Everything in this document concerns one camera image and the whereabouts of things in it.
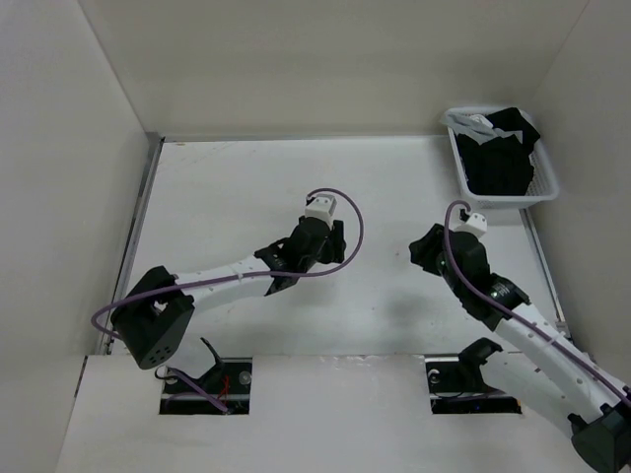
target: white table surface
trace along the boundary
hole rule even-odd
[[[153,266],[213,268],[288,236],[305,195],[323,186],[347,192],[362,209],[366,239],[357,259],[272,297],[196,314],[188,337],[204,335],[220,354],[237,357],[457,353],[494,338],[441,278],[409,262],[408,244],[442,222],[458,198],[444,137],[166,144],[130,285]],[[335,216],[344,220],[349,254],[357,220],[341,201]],[[483,242],[492,270],[554,320],[519,212],[487,217]]]
[[[433,415],[419,357],[256,357],[248,416],[158,415],[131,357],[90,357],[56,473],[588,473],[552,425]]]
[[[129,356],[90,357],[57,473],[590,471],[528,408],[431,414],[423,359],[409,354],[489,336],[445,282],[409,263],[407,245],[457,197],[452,159],[445,138],[166,145],[131,284],[158,264],[210,268],[286,236],[320,186],[357,200],[366,242],[338,274],[193,321],[191,336],[223,356],[254,355],[249,416],[160,416],[152,372]],[[340,203],[336,216],[352,247],[352,212]],[[554,320],[519,213],[487,217],[493,270]],[[377,354],[389,356],[335,356]]]

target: purple cable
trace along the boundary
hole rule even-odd
[[[177,376],[180,381],[182,381],[185,384],[188,384],[188,386],[190,386],[197,394],[202,396],[204,399],[206,399],[208,402],[210,402],[213,406],[215,406],[221,412],[228,412],[228,408],[226,406],[224,406],[219,399],[217,399],[215,396],[213,396],[211,394],[208,394],[206,391],[204,391],[201,387],[199,387],[195,383],[195,381],[193,381],[186,374],[184,374],[183,372],[181,372],[180,370],[177,370],[175,368],[169,368],[169,371],[172,372],[175,376]],[[167,402],[172,400],[175,396],[177,396],[177,394],[174,394],[169,399],[167,399]]]
[[[176,394],[172,394],[171,396],[169,396],[165,400],[165,407],[167,407],[171,401],[175,401],[176,399],[178,399],[180,397],[184,397],[184,396],[199,396],[199,394],[197,394],[196,392],[193,392],[193,391],[177,392]]]
[[[353,259],[355,259],[355,256],[357,256],[357,253],[359,252],[359,249],[362,247],[362,243],[364,242],[364,217],[362,216],[362,212],[359,210],[359,207],[353,201],[353,199],[351,199],[347,194],[345,194],[341,190],[332,189],[329,187],[322,187],[320,189],[311,191],[307,197],[309,198],[312,195],[317,194],[319,192],[330,192],[342,197],[353,208],[353,210],[355,211],[355,214],[357,214],[357,220],[359,222],[359,237],[357,239],[357,245],[355,246],[355,249],[353,249],[353,252],[351,253],[351,255],[345,261],[338,264],[337,266],[331,269],[327,269],[325,271],[319,271],[316,273],[290,273],[286,271],[252,271],[249,273],[243,273],[242,275],[233,274],[230,276],[224,276],[222,278],[204,279],[201,281],[194,281],[192,283],[185,283],[185,284],[174,284],[172,286],[166,286],[165,288],[154,289],[153,291],[147,291],[145,293],[136,294],[134,296],[130,296],[129,298],[121,299],[120,301],[116,301],[111,304],[108,304],[105,307],[100,308],[94,313],[94,315],[91,318],[92,325],[97,330],[101,330],[102,333],[119,340],[120,337],[118,336],[116,332],[105,328],[99,323],[99,317],[101,317],[101,315],[103,315],[104,313],[109,312],[113,308],[121,307],[122,305],[136,303],[138,301],[142,301],[143,299],[152,298],[154,296],[170,293],[172,291],[202,288],[206,286],[212,286],[214,284],[229,283],[231,281],[237,281],[240,278],[256,278],[256,277],[262,277],[262,276],[271,276],[273,278],[276,278],[276,277],[290,277],[291,278],[291,277],[296,277],[296,276],[299,276],[300,278],[318,278],[321,276],[328,276],[329,274],[333,274],[333,273],[336,273],[337,271],[342,270],[343,268],[348,266],[351,263],[351,261],[353,261]]]
[[[467,289],[469,289],[472,293],[474,293],[482,301],[484,301],[487,304],[491,305],[492,307],[498,309],[502,313],[505,313],[510,318],[514,318],[517,322],[519,322],[521,325],[524,325],[525,327],[527,327],[528,330],[531,330],[532,332],[536,333],[539,337],[541,337],[546,342],[550,342],[554,348],[556,348],[559,352],[561,352],[568,359],[570,359],[575,365],[579,366],[581,369],[585,370],[591,376],[593,376],[595,379],[600,381],[607,389],[609,389],[613,394],[615,394],[616,397],[619,397],[620,400],[622,401],[622,403],[625,406],[627,406],[628,408],[631,409],[631,400],[627,399],[626,394],[624,392],[621,392],[619,389],[617,389],[611,382],[609,382],[609,380],[606,377],[604,377],[602,374],[600,374],[598,371],[596,371],[590,365],[585,363],[583,360],[581,360],[579,357],[577,357],[574,353],[572,353],[570,350],[565,348],[563,345],[561,345],[560,343],[558,343],[556,341],[553,341],[552,338],[550,336],[548,336],[539,327],[537,327],[536,325],[533,325],[528,320],[523,318],[521,315],[519,315],[517,313],[514,313],[512,310],[504,307],[503,305],[497,303],[493,299],[487,297],[486,295],[484,295],[483,293],[478,291],[475,288],[475,286],[473,286],[466,279],[466,277],[462,274],[462,271],[460,271],[460,268],[458,268],[458,266],[457,266],[456,259],[454,258],[454,254],[452,253],[452,244],[450,242],[450,233],[449,233],[450,218],[452,216],[452,210],[457,205],[463,205],[466,208],[467,212],[471,211],[471,206],[468,203],[464,202],[463,200],[457,200],[457,201],[452,202],[450,204],[450,206],[447,209],[447,214],[445,215],[445,231],[444,231],[444,233],[445,233],[445,253],[447,254],[447,258],[449,259],[450,265],[452,266],[452,269],[456,273],[457,278],[460,279],[460,281],[466,286]]]

